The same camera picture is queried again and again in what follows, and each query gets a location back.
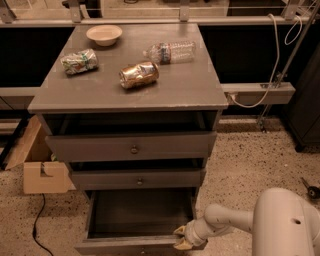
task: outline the white bowl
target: white bowl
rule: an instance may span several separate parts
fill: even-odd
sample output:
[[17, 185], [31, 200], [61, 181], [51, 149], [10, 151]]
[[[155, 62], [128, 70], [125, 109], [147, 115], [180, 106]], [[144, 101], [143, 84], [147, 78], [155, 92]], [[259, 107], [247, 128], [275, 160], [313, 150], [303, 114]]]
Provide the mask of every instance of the white bowl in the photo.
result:
[[100, 46], [113, 45], [122, 35], [122, 29], [114, 25], [100, 25], [90, 28], [87, 37]]

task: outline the plastic bottle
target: plastic bottle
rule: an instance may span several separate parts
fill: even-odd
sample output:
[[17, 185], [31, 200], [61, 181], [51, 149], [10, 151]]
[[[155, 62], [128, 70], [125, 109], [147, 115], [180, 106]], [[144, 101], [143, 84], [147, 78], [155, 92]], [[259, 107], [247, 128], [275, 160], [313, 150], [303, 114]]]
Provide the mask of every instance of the plastic bottle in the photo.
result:
[[143, 55], [155, 63], [172, 64], [191, 62], [195, 51], [195, 42], [182, 41], [154, 44], [148, 50], [143, 51]]

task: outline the brown box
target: brown box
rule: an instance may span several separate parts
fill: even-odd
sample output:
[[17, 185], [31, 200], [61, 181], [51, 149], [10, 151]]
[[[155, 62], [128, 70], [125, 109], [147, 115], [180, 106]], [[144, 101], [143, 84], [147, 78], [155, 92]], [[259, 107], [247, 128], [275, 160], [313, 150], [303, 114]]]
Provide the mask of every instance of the brown box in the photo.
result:
[[65, 193], [74, 189], [65, 164], [51, 161], [52, 152], [45, 137], [38, 118], [33, 116], [9, 155], [6, 169], [23, 164], [23, 191], [26, 194]]

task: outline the gray countertop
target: gray countertop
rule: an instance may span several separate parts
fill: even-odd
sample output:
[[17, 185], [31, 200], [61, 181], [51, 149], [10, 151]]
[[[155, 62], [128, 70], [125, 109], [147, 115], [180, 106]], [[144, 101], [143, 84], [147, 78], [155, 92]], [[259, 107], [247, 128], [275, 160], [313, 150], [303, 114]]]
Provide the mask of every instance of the gray countertop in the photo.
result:
[[[92, 26], [76, 26], [47, 78], [29, 106], [31, 113], [130, 112], [162, 110], [216, 110], [227, 100], [196, 24], [120, 25], [115, 45], [101, 47], [85, 33]], [[119, 71], [148, 61], [142, 52], [159, 42], [193, 40], [196, 57], [191, 63], [159, 66], [156, 83], [125, 90]], [[67, 76], [60, 58], [94, 49], [99, 69]]]

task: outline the can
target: can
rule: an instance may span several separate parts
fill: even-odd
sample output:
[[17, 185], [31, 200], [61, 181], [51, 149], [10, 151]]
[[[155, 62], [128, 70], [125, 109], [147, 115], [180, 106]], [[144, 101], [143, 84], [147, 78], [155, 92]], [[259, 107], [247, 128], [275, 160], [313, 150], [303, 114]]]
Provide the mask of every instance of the can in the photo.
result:
[[92, 49], [63, 56], [61, 64], [68, 75], [82, 73], [99, 66], [98, 58]]
[[159, 78], [159, 70], [157, 64], [148, 61], [121, 69], [119, 76], [121, 86], [130, 89], [155, 82]]

